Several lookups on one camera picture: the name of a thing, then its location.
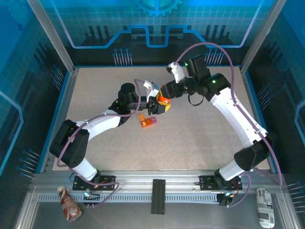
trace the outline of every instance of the speckled tabletop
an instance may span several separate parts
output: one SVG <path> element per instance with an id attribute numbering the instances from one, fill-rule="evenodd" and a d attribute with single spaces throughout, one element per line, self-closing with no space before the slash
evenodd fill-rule
<path id="1" fill-rule="evenodd" d="M 230 67 L 211 67 L 210 71 L 231 81 Z M 235 93 L 252 114 L 239 68 L 234 72 Z M 135 78 L 159 85 L 174 80 L 165 67 L 81 68 L 67 119 L 80 121 L 103 113 L 117 99 L 120 86 Z M 191 101 L 201 98 L 193 95 Z M 194 107 L 187 95 L 172 99 L 169 111 L 156 119 L 156 124 L 142 128 L 134 115 L 124 125 L 103 132 L 88 143 L 86 158 L 100 170 L 218 169 L 242 149 L 231 125 L 206 100 Z M 267 160 L 258 168 L 269 169 Z M 62 168 L 55 163 L 53 170 Z"/>

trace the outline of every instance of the aluminum frame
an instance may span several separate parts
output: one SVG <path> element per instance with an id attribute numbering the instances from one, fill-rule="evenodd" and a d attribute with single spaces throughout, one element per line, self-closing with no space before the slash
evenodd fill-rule
<path id="1" fill-rule="evenodd" d="M 41 24 L 43 30 L 47 34 L 48 38 L 50 39 L 51 43 L 53 44 L 57 54 L 61 58 L 63 64 L 67 68 L 70 73 L 74 73 L 74 64 L 66 51 L 59 35 L 57 34 L 51 20 L 48 17 L 47 12 L 45 11 L 44 7 L 42 6 L 39 0 L 27 0 L 28 4 L 32 8 L 34 14 L 36 15 L 39 23 Z"/>
<path id="2" fill-rule="evenodd" d="M 61 99 L 61 104 L 60 104 L 60 107 L 58 109 L 58 115 L 53 117 L 52 123 L 54 123 L 54 126 L 53 126 L 53 128 L 50 127 L 50 130 L 49 130 L 49 133 L 48 133 L 48 136 L 50 135 L 50 138 L 46 140 L 45 146 L 43 147 L 42 156 L 44 154 L 45 154 L 45 156 L 44 156 L 44 158 L 41 157 L 41 160 L 43 160 L 41 169 L 38 169 L 38 171 L 36 171 L 36 172 L 44 173 L 45 170 L 46 170 L 46 165 L 49 161 L 49 157 L 51 156 L 50 152 L 49 152 L 49 148 L 50 148 L 51 143 L 52 143 L 51 139 L 53 139 L 55 137 L 57 131 L 59 130 L 59 128 L 62 124 L 62 122 L 65 121 L 65 119 L 66 119 L 78 72 L 79 72 L 79 69 L 76 68 L 74 70 L 74 73 L 69 75 L 69 78 L 67 80 L 67 84 L 64 88 L 63 96 L 62 96 L 62 99 Z"/>
<path id="3" fill-rule="evenodd" d="M 246 56 L 244 57 L 244 60 L 242 62 L 242 69 L 241 69 L 242 73 L 245 73 L 247 71 L 248 67 L 250 66 L 250 63 L 254 59 L 263 41 L 265 40 L 266 36 L 271 30 L 271 27 L 273 26 L 277 16 L 280 14 L 285 3 L 286 0 L 276 0 L 276 3 L 274 3 L 273 6 L 271 7 L 266 17 L 266 20 L 264 21 L 264 24 L 262 25 L 260 31 L 257 33 L 257 36 L 252 42 Z"/>
<path id="4" fill-rule="evenodd" d="M 153 179 L 166 179 L 166 193 L 185 193 L 185 194 L 202 194 L 206 192 L 200 191 L 200 187 L 195 185 L 199 175 L 213 175 L 212 170 L 165 170 L 165 171 L 102 171 L 103 175 L 115 175 L 116 181 L 120 183 L 118 193 L 121 194 L 143 194 L 151 193 L 153 187 Z M 291 202 L 286 187 L 280 189 L 264 175 L 258 172 L 250 172 L 251 188 L 249 193 L 256 193 L 258 187 L 265 187 L 271 193 L 275 193 L 277 203 L 279 205 L 282 218 L 286 228 L 300 229 L 301 224 L 296 216 L 293 204 Z M 72 191 L 72 182 L 69 181 L 69 172 L 53 172 L 45 174 L 36 174 L 32 179 L 29 192 L 24 200 L 16 229 L 28 229 L 34 220 L 35 212 L 38 210 L 37 202 L 40 194 L 57 194 L 57 187 L 64 185 L 70 188 L 71 194 L 80 194 L 82 191 Z M 276 174 L 270 174 L 271 177 L 277 179 Z M 240 194 L 245 193 L 249 181 L 247 177 L 242 177 L 243 190 Z M 100 191 L 106 194 L 111 191 Z"/>

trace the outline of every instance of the orange object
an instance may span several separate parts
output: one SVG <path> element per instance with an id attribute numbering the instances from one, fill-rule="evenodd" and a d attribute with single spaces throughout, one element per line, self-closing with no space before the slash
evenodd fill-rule
<path id="1" fill-rule="evenodd" d="M 143 113 L 139 114 L 139 119 L 140 119 L 140 123 L 142 127 L 147 127 L 150 126 L 152 124 L 155 124 L 157 122 L 155 117 L 151 117 L 151 118 L 146 118 Z"/>
<path id="2" fill-rule="evenodd" d="M 170 99 L 163 97 L 161 91 L 159 91 L 157 100 L 159 102 L 163 102 L 163 103 L 167 103 L 167 104 L 169 104 L 171 101 Z"/>

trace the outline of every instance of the circuit graphic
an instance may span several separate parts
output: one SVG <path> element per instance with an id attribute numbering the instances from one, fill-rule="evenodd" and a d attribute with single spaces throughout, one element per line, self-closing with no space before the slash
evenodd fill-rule
<path id="1" fill-rule="evenodd" d="M 137 8 L 144 14 L 148 13 L 151 17 L 165 16 L 166 13 L 172 13 L 177 9 L 177 5 L 181 4 L 181 0 L 134 0 Z"/>

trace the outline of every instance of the metal strip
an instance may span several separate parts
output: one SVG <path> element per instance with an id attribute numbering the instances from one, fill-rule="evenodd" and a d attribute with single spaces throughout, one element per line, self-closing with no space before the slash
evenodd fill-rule
<path id="1" fill-rule="evenodd" d="M 55 134 L 57 133 L 61 123 L 65 120 L 66 115 L 68 113 L 68 108 L 71 101 L 77 75 L 78 75 L 78 69 L 75 69 L 73 74 L 69 75 L 69 73 L 67 73 L 65 77 L 65 81 L 62 86 L 63 90 L 61 91 L 56 104 L 53 119 L 49 128 L 46 142 L 42 149 L 42 153 L 36 169 L 36 173 L 44 172 L 49 157 L 48 154 L 51 145 L 51 140 L 55 137 Z"/>
<path id="2" fill-rule="evenodd" d="M 165 180 L 154 179 L 152 182 L 151 214 L 165 214 Z"/>
<path id="3" fill-rule="evenodd" d="M 286 0 L 277 0 L 273 4 L 272 8 L 270 9 L 270 11 L 266 17 L 266 20 L 265 20 L 263 26 L 261 27 L 261 29 L 258 32 L 257 36 L 255 37 L 253 43 L 251 44 L 246 56 L 244 57 L 244 60 L 242 62 L 242 73 L 244 73 L 250 66 L 252 60 L 254 59 L 259 48 L 261 47 L 266 36 L 268 35 L 271 27 L 273 26 L 277 16 L 280 14 L 285 3 L 286 3 Z"/>
<path id="4" fill-rule="evenodd" d="M 49 19 L 47 12 L 44 10 L 41 2 L 39 0 L 27 0 L 30 7 L 32 8 L 33 12 L 35 13 L 38 21 L 40 22 L 43 30 L 46 32 L 48 38 L 50 39 L 51 43 L 53 44 L 56 52 L 58 53 L 59 57 L 61 58 L 63 64 L 67 68 L 70 73 L 74 72 L 74 64 L 67 53 L 64 45 L 59 38 L 51 20 Z"/>
<path id="5" fill-rule="evenodd" d="M 38 196 L 39 194 L 36 193 L 35 191 L 27 193 L 21 211 L 19 213 L 19 217 L 17 219 L 15 229 L 30 228 L 36 210 L 36 206 L 38 203 L 37 201 Z"/>
<path id="6" fill-rule="evenodd" d="M 76 202 L 96 203 L 96 200 L 86 200 L 83 193 L 69 192 Z M 97 193 L 99 201 L 103 201 L 108 193 Z M 151 203 L 151 193 L 115 193 L 107 203 Z M 40 193 L 38 202 L 60 202 L 58 193 Z M 198 204 L 219 204 L 215 193 L 166 193 L 165 203 L 198 203 Z"/>
<path id="7" fill-rule="evenodd" d="M 39 193 L 57 193 L 57 187 L 65 186 L 72 190 L 73 183 L 69 181 L 70 172 L 35 174 L 30 185 L 30 190 L 36 187 Z M 166 180 L 166 193 L 211 193 L 210 191 L 200 191 L 198 177 L 201 175 L 213 175 L 213 170 L 166 170 L 166 171 L 101 171 L 101 174 L 114 175 L 116 181 L 120 183 L 117 193 L 151 193 L 153 179 Z M 278 186 L 259 172 L 249 173 L 251 176 L 250 193 L 256 193 L 256 188 L 265 187 L 272 193 L 279 192 Z M 271 177 L 278 179 L 277 174 L 271 174 Z M 242 177 L 244 193 L 247 190 L 249 181 L 247 177 Z M 227 193 L 226 190 L 220 190 L 219 193 Z"/>
<path id="8" fill-rule="evenodd" d="M 295 212 L 294 205 L 291 201 L 287 187 L 283 187 L 282 191 L 276 193 L 278 205 L 283 217 L 285 228 L 301 229 L 304 228 L 299 221 Z"/>

